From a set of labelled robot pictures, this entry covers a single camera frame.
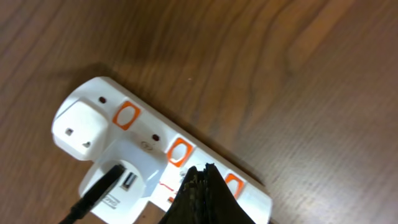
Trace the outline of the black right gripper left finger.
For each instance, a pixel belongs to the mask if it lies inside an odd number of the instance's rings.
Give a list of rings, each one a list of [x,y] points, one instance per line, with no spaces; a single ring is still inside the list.
[[[205,224],[206,181],[203,171],[192,166],[187,171],[174,201],[159,224]]]

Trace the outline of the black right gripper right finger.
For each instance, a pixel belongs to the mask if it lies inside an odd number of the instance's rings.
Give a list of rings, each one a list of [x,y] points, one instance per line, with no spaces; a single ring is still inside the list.
[[[254,224],[239,206],[214,164],[204,169],[205,215],[211,224]]]

